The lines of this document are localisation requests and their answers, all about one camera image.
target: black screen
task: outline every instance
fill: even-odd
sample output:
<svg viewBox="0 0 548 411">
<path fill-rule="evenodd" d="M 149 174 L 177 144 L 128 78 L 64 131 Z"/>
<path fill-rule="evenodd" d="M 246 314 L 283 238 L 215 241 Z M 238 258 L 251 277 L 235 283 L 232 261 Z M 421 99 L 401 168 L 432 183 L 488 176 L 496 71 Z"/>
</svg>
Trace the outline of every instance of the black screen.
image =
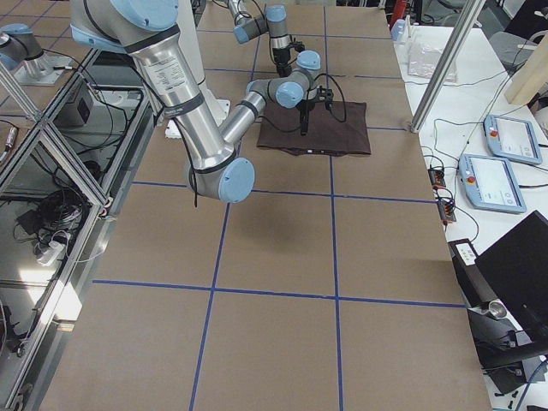
<svg viewBox="0 0 548 411">
<path fill-rule="evenodd" d="M 476 265 L 532 340 L 548 337 L 548 220 L 529 214 Z"/>
</svg>

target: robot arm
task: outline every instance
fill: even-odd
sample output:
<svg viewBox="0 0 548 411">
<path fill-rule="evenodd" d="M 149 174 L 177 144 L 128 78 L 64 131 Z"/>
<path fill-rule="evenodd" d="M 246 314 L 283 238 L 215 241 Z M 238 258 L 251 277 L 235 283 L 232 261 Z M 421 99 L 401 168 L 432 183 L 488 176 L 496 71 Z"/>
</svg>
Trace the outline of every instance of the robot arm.
<svg viewBox="0 0 548 411">
<path fill-rule="evenodd" d="M 177 0 L 71 0 L 71 6 L 74 39 L 133 57 L 162 99 L 166 116 L 182 128 L 194 167 L 189 173 L 196 176 L 197 187 L 188 178 L 191 188 L 224 202 L 244 200 L 253 188 L 254 170 L 248 160 L 236 158 L 235 144 L 267 100 L 295 107 L 313 88 L 315 70 L 307 74 L 303 63 L 289 78 L 254 82 L 219 129 L 178 44 Z"/>
<path fill-rule="evenodd" d="M 269 33 L 271 58 L 281 77 L 291 74 L 291 49 L 305 50 L 303 43 L 294 41 L 288 33 L 287 14 L 282 5 L 267 6 L 263 16 L 250 17 L 242 0 L 227 0 L 234 18 L 234 35 L 241 45 L 264 33 Z"/>
<path fill-rule="evenodd" d="M 9 24 L 0 28 L 0 63 L 8 70 L 24 62 L 28 75 L 39 79 L 53 72 L 47 56 L 33 31 L 24 24 Z"/>
</svg>

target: blue joint cap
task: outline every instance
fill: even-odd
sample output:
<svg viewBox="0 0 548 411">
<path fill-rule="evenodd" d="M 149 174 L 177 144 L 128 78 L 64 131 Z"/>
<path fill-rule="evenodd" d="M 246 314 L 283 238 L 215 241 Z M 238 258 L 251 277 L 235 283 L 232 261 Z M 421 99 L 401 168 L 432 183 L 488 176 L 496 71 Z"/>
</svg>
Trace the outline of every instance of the blue joint cap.
<svg viewBox="0 0 548 411">
<path fill-rule="evenodd" d="M 295 83 L 294 81 L 288 81 L 277 88 L 276 101 L 282 107 L 285 107 L 286 109 L 292 109 L 299 104 L 304 95 L 305 92 L 299 85 L 299 83 Z"/>
<path fill-rule="evenodd" d="M 219 180 L 219 199 L 225 203 L 239 203 L 253 190 L 255 168 L 246 158 L 237 158 L 226 166 Z"/>
<path fill-rule="evenodd" d="M 33 31 L 23 23 L 14 23 L 14 24 L 8 24 L 7 26 L 4 26 L 0 28 L 0 31 L 3 31 L 4 33 L 15 36 L 16 34 L 32 34 Z"/>
<path fill-rule="evenodd" d="M 167 30 L 177 21 L 178 0 L 110 0 L 110 3 L 124 19 L 151 32 Z"/>
<path fill-rule="evenodd" d="M 287 18 L 287 13 L 285 12 L 285 7 L 282 4 L 276 6 L 268 6 L 266 8 L 266 19 L 272 21 L 273 23 L 278 23 L 284 21 Z"/>
<path fill-rule="evenodd" d="M 236 40 L 238 40 L 238 43 L 241 45 L 247 43 L 249 41 L 249 36 L 247 35 L 246 31 L 242 26 L 236 26 L 232 29 L 232 33 L 234 33 Z"/>
<path fill-rule="evenodd" d="M 246 94 L 248 94 L 248 93 L 251 91 L 251 87 L 253 87 L 253 83 L 254 83 L 255 81 L 256 81 L 256 80 L 249 81 L 249 83 L 247 84 L 247 87 L 246 87 Z"/>
<path fill-rule="evenodd" d="M 17 67 L 17 61 L 10 56 L 0 53 L 0 63 L 4 65 L 8 71 L 11 71 Z"/>
<path fill-rule="evenodd" d="M 321 68 L 321 58 L 316 51 L 304 50 L 297 56 L 297 66 L 306 70 L 319 70 Z"/>
<path fill-rule="evenodd" d="M 95 34 L 86 33 L 80 30 L 78 27 L 70 25 L 72 30 L 72 38 L 79 45 L 86 47 L 92 47 L 93 49 L 99 49 L 102 51 L 111 51 L 113 53 L 127 54 L 122 45 L 113 41 L 103 39 Z"/>
</svg>

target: label sticker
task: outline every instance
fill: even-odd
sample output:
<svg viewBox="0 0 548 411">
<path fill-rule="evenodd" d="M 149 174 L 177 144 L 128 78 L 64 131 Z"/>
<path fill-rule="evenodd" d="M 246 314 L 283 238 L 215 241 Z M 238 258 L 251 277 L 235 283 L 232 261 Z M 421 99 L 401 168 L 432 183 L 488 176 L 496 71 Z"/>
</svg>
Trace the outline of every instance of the label sticker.
<svg viewBox="0 0 548 411">
<path fill-rule="evenodd" d="M 145 66 L 145 70 L 158 94 L 174 92 L 187 83 L 187 77 L 175 56 L 165 58 L 151 66 Z"/>
<path fill-rule="evenodd" d="M 467 243 L 457 244 L 456 251 L 458 251 L 459 254 L 461 255 L 461 258 L 464 261 L 464 264 L 466 265 L 476 264 L 476 254 L 474 254 L 474 251 L 472 250 L 469 244 Z"/>
</svg>

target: brown cloth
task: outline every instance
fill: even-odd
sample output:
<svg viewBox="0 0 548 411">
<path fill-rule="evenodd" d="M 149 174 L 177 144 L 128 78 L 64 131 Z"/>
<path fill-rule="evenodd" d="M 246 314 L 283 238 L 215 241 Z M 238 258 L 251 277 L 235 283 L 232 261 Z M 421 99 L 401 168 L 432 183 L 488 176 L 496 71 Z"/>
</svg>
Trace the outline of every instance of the brown cloth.
<svg viewBox="0 0 548 411">
<path fill-rule="evenodd" d="M 310 112 L 307 135 L 300 131 L 284 133 L 276 130 L 263 119 L 257 147 L 276 148 L 300 156 L 301 154 L 371 154 L 367 137 L 366 103 L 346 103 L 347 121 L 338 122 L 323 104 L 316 104 Z M 333 113 L 343 118 L 343 103 L 333 102 Z M 293 129 L 299 124 L 297 109 L 284 109 L 277 104 L 268 104 L 263 115 L 281 129 Z"/>
</svg>

